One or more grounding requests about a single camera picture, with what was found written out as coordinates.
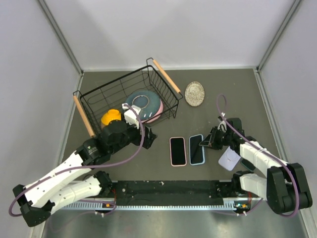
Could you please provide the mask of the teal edged black smartphone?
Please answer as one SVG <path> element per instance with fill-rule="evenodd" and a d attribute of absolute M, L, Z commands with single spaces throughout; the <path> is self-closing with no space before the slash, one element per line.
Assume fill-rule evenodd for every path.
<path fill-rule="evenodd" d="M 256 167 L 246 159 L 241 160 L 241 165 L 243 165 L 248 171 L 251 172 L 253 172 L 256 169 Z"/>

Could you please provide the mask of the lilac phone case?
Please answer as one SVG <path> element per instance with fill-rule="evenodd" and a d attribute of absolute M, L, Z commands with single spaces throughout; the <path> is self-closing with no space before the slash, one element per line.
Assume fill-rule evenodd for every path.
<path fill-rule="evenodd" d="M 232 171 L 235 166 L 240 161 L 241 157 L 235 151 L 233 151 L 230 147 L 227 147 L 225 152 L 220 157 L 218 163 L 224 169 L 228 171 Z"/>

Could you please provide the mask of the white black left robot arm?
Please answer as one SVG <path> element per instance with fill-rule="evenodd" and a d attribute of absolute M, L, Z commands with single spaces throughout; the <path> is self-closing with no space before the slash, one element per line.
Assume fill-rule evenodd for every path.
<path fill-rule="evenodd" d="M 102 165 L 127 145 L 149 149 L 156 138 L 157 135 L 146 125 L 135 126 L 124 120 L 114 120 L 46 176 L 29 185 L 17 185 L 13 193 L 27 226 L 35 227 L 43 223 L 53 213 L 73 202 L 110 195 L 112 181 L 108 173 L 100 170 Z M 93 169 L 99 171 L 83 182 L 72 183 Z"/>

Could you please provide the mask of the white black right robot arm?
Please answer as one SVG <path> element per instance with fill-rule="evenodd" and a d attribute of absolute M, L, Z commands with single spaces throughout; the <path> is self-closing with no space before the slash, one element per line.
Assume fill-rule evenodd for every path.
<path fill-rule="evenodd" d="M 304 168 L 299 163 L 288 163 L 275 157 L 256 139 L 245 136 L 239 118 L 221 120 L 199 146 L 213 150 L 226 146 L 263 174 L 260 177 L 253 172 L 236 172 L 231 184 L 235 195 L 251 192 L 265 200 L 279 215 L 312 207 L 313 199 Z"/>

